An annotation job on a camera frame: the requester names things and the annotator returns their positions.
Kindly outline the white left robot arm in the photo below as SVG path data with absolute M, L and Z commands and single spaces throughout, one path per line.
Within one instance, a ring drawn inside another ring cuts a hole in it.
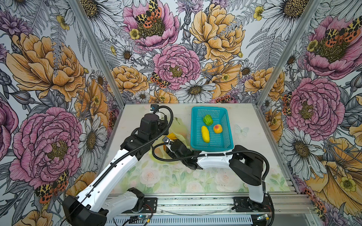
M 65 221 L 72 226 L 104 226 L 107 221 L 125 211 L 139 211 L 144 194 L 130 188 L 125 194 L 107 200 L 126 173 L 146 154 L 153 143 L 168 130 L 173 116 L 160 119 L 157 112 L 148 113 L 140 126 L 127 137 L 110 164 L 76 196 L 68 196 L 62 203 Z

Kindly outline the yellow toy banana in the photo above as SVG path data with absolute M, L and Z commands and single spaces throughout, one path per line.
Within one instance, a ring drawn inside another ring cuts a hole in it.
M 206 126 L 201 127 L 201 135 L 202 135 L 202 139 L 205 143 L 210 142 L 210 134 L 209 134 L 209 130 Z

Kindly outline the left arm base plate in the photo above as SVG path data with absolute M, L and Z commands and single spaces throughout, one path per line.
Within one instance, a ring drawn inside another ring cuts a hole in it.
M 134 213 L 134 214 L 156 213 L 157 202 L 158 202 L 158 199 L 156 197 L 146 197 L 143 200 L 143 204 L 137 204 L 134 209 L 125 211 L 123 213 Z

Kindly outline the green toy pepper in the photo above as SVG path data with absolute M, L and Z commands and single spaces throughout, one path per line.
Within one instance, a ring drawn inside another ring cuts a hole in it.
M 214 123 L 212 116 L 210 116 L 210 115 L 205 115 L 204 118 L 203 118 L 203 123 L 204 123 L 206 126 L 211 126 L 211 125 Z

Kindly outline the orange toy fruit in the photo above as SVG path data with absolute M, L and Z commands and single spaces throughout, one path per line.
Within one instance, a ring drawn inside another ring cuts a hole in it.
M 175 135 L 174 133 L 168 134 L 167 137 L 168 137 L 168 139 L 170 139 L 170 140 L 177 140 L 177 137 L 176 137 L 176 135 Z

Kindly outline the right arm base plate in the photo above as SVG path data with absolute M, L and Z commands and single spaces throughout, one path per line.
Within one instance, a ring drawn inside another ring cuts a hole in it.
M 262 203 L 250 200 L 246 196 L 237 196 L 233 198 L 232 209 L 236 212 L 271 212 L 272 204 L 270 198 L 265 195 Z

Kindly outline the yellow pink toy peach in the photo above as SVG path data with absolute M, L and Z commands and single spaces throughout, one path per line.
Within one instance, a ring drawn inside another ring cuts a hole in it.
M 220 134 L 223 132 L 223 128 L 220 124 L 217 124 L 213 127 L 214 133 L 215 134 Z

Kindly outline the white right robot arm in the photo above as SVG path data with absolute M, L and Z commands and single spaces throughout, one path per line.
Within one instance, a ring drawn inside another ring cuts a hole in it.
M 232 170 L 248 185 L 249 200 L 262 203 L 266 193 L 265 179 L 270 170 L 268 160 L 259 152 L 236 145 L 232 150 L 211 153 L 191 151 L 178 139 L 164 137 L 166 153 L 171 160 L 181 161 L 192 170 L 224 168 Z

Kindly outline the yellow-green plastic bag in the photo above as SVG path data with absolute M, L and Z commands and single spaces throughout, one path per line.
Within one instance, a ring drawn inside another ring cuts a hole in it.
M 176 135 L 176 137 L 177 137 L 177 140 L 180 140 L 181 142 L 184 143 L 184 145 L 186 145 L 186 140 L 187 139 L 185 138 L 185 136 L 183 134 L 186 134 L 187 130 L 182 132 L 182 129 L 180 129 L 180 126 L 184 126 L 182 120 L 177 118 L 177 117 L 174 117 L 172 126 L 169 129 L 169 134 L 174 133 Z M 151 146 L 152 156 L 156 160 L 161 161 L 161 162 L 166 162 L 166 163 L 181 162 L 181 160 L 183 160 L 183 159 L 194 157 L 194 156 L 183 157 L 183 158 L 181 158 L 179 160 L 171 159 L 171 157 L 169 157 L 168 154 L 166 153 L 166 146 L 167 146 L 167 144 L 165 144 L 163 141 L 160 144 L 157 144 L 155 146 Z

